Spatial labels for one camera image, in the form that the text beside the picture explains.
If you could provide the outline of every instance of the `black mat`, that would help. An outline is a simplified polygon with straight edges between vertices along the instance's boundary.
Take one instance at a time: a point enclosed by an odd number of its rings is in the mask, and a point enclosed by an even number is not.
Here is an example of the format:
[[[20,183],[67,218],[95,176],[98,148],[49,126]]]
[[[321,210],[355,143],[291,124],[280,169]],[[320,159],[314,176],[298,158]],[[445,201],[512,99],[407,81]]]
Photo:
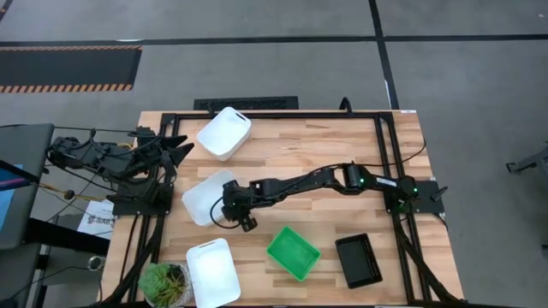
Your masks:
[[[229,106],[236,110],[297,110],[299,109],[299,98],[206,98],[194,100],[194,110],[219,111]]]
[[[141,46],[0,48],[0,92],[128,91],[141,52]]]

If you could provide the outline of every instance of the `table leg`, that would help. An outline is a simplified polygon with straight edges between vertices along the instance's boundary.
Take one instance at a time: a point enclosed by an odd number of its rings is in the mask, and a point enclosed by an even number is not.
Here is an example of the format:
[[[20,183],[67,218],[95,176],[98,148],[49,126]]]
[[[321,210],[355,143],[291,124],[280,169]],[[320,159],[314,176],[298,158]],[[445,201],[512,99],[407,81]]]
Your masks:
[[[34,218],[28,220],[25,241],[74,249],[80,252],[90,252],[100,256],[106,256],[110,244],[109,240],[98,236],[74,231]]]

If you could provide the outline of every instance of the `potted plant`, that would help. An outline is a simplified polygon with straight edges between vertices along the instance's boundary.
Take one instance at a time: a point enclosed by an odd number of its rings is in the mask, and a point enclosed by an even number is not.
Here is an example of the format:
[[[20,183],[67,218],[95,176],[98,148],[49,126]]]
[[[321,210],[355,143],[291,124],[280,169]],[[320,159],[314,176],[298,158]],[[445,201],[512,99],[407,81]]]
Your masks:
[[[150,264],[139,279],[146,302],[157,308],[180,307],[192,298],[190,274],[184,264]]]

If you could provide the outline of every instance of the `black bracket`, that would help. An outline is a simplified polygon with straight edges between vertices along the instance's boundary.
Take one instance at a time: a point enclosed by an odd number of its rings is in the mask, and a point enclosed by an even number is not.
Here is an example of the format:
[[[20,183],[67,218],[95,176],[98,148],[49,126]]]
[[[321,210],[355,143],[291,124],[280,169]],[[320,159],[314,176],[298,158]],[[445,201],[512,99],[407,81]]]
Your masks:
[[[352,111],[352,105],[346,97],[342,98],[341,104],[339,105],[339,110],[346,110],[346,114],[348,116],[354,115],[354,112]]]

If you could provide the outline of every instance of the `floor mat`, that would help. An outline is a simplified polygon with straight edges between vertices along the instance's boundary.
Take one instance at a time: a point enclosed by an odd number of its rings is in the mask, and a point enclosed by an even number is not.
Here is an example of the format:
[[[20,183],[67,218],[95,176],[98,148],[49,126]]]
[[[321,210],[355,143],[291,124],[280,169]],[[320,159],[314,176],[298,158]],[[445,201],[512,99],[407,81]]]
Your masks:
[[[142,46],[0,48],[0,92],[128,91],[142,50]]]

